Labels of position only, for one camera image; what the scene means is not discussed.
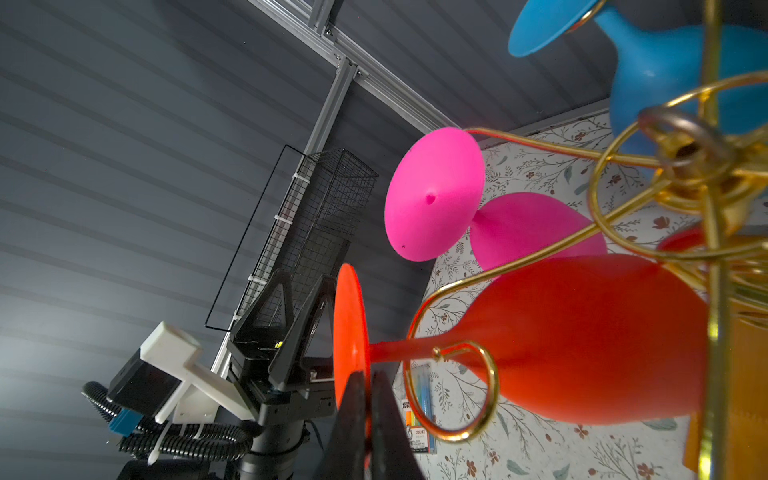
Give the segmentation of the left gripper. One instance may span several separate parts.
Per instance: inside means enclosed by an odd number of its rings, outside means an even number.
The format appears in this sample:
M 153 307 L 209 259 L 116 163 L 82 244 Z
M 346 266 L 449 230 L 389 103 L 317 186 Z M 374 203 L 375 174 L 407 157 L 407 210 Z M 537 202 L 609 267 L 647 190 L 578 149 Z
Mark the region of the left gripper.
M 306 355 L 322 315 L 333 316 L 335 291 L 336 280 L 321 276 L 294 321 L 291 272 L 278 269 L 234 327 L 228 343 L 230 379 L 259 425 L 335 412 L 332 357 Z

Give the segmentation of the aluminium frame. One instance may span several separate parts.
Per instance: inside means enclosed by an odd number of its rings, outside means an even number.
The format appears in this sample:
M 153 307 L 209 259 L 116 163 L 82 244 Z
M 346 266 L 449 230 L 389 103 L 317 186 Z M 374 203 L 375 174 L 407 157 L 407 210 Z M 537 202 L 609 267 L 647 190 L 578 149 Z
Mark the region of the aluminium frame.
M 334 78 L 303 152 L 308 155 L 326 147 L 350 85 L 358 83 L 377 100 L 422 133 L 454 126 L 455 122 L 375 59 L 367 50 L 328 22 L 337 3 L 317 1 L 253 1 L 291 37 L 335 67 Z

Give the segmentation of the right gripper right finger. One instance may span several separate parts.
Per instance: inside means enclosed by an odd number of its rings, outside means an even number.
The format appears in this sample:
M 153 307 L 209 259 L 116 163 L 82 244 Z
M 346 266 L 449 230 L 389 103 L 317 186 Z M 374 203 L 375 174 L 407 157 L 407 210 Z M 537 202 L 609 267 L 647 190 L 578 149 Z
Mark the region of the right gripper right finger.
M 391 381 L 384 372 L 373 376 L 371 419 L 372 479 L 424 480 L 411 450 Z

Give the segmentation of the pink wine glass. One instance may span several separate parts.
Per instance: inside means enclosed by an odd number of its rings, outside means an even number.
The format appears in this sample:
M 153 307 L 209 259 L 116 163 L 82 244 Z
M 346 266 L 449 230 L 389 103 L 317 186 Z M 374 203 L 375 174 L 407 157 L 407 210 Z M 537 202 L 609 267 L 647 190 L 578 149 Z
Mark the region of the pink wine glass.
M 410 261 L 435 259 L 463 237 L 482 270 L 531 255 L 590 225 L 566 204 L 538 193 L 482 200 L 485 162 L 474 138 L 442 128 L 418 140 L 388 187 L 389 243 Z

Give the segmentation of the back left blue wine glass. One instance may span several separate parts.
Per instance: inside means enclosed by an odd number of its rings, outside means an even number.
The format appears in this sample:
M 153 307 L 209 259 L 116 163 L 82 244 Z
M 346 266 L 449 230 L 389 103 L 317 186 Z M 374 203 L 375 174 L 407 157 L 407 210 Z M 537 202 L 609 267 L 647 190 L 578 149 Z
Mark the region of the back left blue wine glass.
M 593 1 L 527 2 L 512 28 L 509 53 L 525 57 L 542 49 L 594 5 Z M 699 85 L 704 36 L 701 26 L 642 31 L 613 7 L 602 8 L 596 23 L 618 53 L 609 106 L 614 135 L 633 123 L 642 109 L 663 104 Z M 726 25 L 721 42 L 720 78 L 767 68 L 766 32 Z M 725 134 L 745 134 L 767 123 L 765 84 L 726 90 L 717 95 L 717 102 L 719 125 Z

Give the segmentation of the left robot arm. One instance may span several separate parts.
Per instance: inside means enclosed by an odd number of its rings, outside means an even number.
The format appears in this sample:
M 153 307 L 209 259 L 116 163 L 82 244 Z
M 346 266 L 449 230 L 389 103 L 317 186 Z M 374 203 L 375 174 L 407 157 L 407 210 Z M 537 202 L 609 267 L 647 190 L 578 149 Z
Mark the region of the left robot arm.
M 272 275 L 229 331 L 223 356 L 199 364 L 200 344 L 161 323 L 112 380 L 106 415 L 131 455 L 124 479 L 289 479 L 308 425 L 335 409 L 332 361 L 309 346 L 334 309 L 321 276 L 301 306 L 286 270 Z

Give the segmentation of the orange wooden rack base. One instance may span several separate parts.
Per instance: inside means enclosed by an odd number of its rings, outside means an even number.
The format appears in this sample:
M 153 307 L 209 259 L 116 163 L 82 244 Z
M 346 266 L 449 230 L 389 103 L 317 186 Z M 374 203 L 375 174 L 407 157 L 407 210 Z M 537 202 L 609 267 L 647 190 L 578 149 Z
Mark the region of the orange wooden rack base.
M 727 479 L 767 477 L 767 315 L 741 308 L 732 324 Z

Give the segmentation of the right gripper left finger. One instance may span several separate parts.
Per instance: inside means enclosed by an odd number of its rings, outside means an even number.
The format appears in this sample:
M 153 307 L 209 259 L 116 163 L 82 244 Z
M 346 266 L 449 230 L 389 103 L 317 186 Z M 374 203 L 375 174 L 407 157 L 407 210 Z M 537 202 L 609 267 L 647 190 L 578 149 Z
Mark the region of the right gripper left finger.
M 347 381 L 329 443 L 314 473 L 314 479 L 364 478 L 367 409 L 366 377 L 362 372 L 354 372 Z

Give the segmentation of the red wine glass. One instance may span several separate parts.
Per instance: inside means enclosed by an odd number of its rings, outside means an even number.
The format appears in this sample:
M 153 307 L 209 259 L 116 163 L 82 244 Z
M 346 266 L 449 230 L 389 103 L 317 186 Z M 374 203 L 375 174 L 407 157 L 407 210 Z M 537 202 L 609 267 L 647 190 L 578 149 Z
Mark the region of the red wine glass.
M 632 255 L 555 258 L 488 282 L 445 333 L 371 344 L 354 268 L 337 278 L 333 326 L 336 388 L 375 363 L 452 359 L 487 386 L 478 415 L 433 436 L 478 435 L 500 399 L 542 417 L 611 425 L 701 410 L 707 370 L 705 302 L 659 264 Z

